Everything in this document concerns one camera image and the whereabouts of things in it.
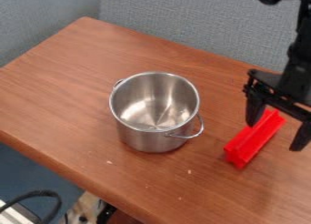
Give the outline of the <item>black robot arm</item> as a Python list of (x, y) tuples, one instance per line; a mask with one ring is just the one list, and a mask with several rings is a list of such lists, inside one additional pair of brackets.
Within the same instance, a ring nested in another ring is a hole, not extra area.
[[(283, 0), (259, 0), (276, 5)], [(248, 70), (243, 86), (247, 98), (245, 122), (255, 126), (267, 106), (300, 121), (289, 151), (301, 151), (311, 143), (311, 0), (296, 0), (295, 37), (287, 50), (287, 63), (280, 74)]]

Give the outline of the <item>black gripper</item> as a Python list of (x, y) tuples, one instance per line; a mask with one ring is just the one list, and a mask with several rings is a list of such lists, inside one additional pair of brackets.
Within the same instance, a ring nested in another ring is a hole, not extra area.
[(247, 97), (245, 122), (252, 127), (260, 120), (267, 105), (303, 122), (291, 142), (291, 151), (301, 151), (311, 142), (311, 48), (291, 46), (288, 63), (281, 74), (257, 69), (248, 71), (243, 87)]

